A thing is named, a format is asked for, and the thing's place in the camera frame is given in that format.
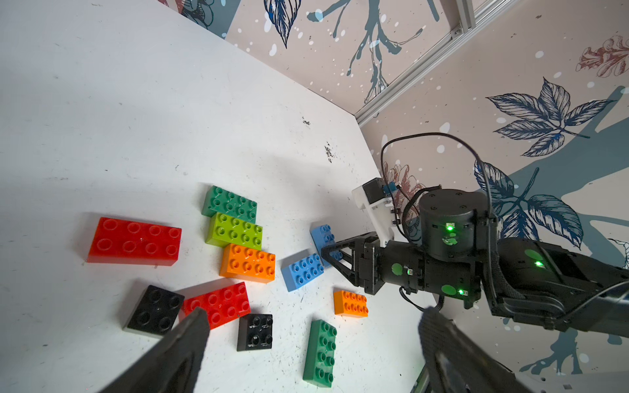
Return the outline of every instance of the dark green lego brick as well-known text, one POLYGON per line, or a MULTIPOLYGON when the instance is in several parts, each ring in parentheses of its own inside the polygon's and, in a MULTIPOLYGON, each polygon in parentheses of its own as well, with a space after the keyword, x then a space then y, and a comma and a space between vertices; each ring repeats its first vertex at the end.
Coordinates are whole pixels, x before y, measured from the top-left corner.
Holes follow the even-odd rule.
POLYGON ((337 329, 326 321, 317 319, 310 324, 310 339, 304 367, 305 381, 319 387, 332 387, 336 340, 337 329))
POLYGON ((219 247, 233 243, 262 250, 262 227, 218 213, 209 221, 208 238, 205 242, 219 247))
POLYGON ((223 213, 255 224, 257 211, 258 204, 255 201, 213 185, 205 195, 201 214, 213 217, 216 213, 223 213))

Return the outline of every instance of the lego brick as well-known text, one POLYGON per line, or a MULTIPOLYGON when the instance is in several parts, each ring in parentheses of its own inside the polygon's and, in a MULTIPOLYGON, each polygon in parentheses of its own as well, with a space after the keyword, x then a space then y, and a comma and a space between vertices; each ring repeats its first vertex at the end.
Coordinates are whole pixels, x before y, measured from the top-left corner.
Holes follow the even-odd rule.
POLYGON ((334 351, 337 349, 337 329, 322 319, 310 324, 310 338, 304 380, 320 387, 332 387, 334 351))
POLYGON ((230 244, 223 251, 220 275, 266 284, 275 280, 275 255, 230 244))
MULTIPOLYGON (((334 235, 332 234, 332 230, 330 225, 321 225, 310 231, 310 235, 313 237, 314 246, 316 247, 317 252, 321 255, 321 249, 324 246, 330 246, 335 244, 334 235)), ((343 254, 340 251, 334 251, 330 253, 330 256, 336 260, 341 260, 343 258, 343 254)), ((323 261, 323 266, 330 266, 330 264, 325 260, 323 261)))
POLYGON ((212 217, 216 213, 223 213, 255 224, 257 210, 258 204, 255 201, 213 185, 205 195, 201 214, 212 217))
POLYGON ((369 316, 367 298, 353 292, 334 292, 334 313, 355 318, 367 317, 369 316))
POLYGON ((317 254, 300 259, 282 269, 288 292, 295 291, 323 274, 321 258, 317 254))
POLYGON ((209 222, 207 244, 225 247, 230 243, 262 249, 262 227, 227 214, 215 214, 209 222))
POLYGON ((180 242, 181 228, 101 217, 87 262, 172 266, 180 242))
POLYGON ((273 347, 273 315, 249 314, 240 318, 237 351, 270 350, 273 347))
POLYGON ((149 285, 125 330, 161 338, 177 319, 184 296, 149 285))
POLYGON ((207 312, 210 329, 215 329, 251 312, 244 282, 186 299, 184 314, 187 316, 197 307, 207 312))

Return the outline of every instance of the green sticker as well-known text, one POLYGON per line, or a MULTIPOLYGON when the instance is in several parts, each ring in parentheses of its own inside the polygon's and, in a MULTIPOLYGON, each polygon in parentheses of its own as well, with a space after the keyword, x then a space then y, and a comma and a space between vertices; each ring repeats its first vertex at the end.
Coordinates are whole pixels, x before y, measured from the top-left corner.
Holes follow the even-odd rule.
POLYGON ((399 263, 394 263, 391 265, 391 271, 395 275, 402 275, 402 265, 399 263))
POLYGON ((538 253, 535 250, 531 250, 530 248, 527 248, 526 250, 524 250, 524 253, 534 259, 534 260, 544 260, 544 257, 540 255, 540 253, 538 253))
POLYGON ((446 294, 446 295, 455 295, 457 293, 457 290, 452 286, 452 285, 448 285, 445 284, 443 287, 441 287, 441 291, 446 294))

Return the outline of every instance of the wall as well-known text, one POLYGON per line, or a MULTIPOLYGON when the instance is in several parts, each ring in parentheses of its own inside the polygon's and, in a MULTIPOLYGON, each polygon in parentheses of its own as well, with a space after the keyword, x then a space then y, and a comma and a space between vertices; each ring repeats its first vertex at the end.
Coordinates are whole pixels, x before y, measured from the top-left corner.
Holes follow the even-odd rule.
MULTIPOLYGON (((624 0, 521 0, 363 127, 374 160, 398 136, 458 136, 496 168, 502 236, 627 268, 628 18, 624 0)), ((409 190, 479 188, 473 157, 443 137, 393 144, 385 159, 409 190)), ((629 370, 626 338, 516 324, 485 300, 444 313, 512 370, 629 370)))
POLYGON ((350 113, 459 22, 455 0, 159 1, 350 113))

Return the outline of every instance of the black cylindrical motor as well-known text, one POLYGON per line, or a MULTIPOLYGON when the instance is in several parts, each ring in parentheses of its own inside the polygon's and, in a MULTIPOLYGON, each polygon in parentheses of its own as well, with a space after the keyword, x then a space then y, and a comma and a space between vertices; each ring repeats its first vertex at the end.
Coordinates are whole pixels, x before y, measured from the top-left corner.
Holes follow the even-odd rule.
POLYGON ((486 195, 439 189, 419 201, 421 243, 431 257, 444 262, 466 262, 476 250, 477 212, 487 210, 486 195))

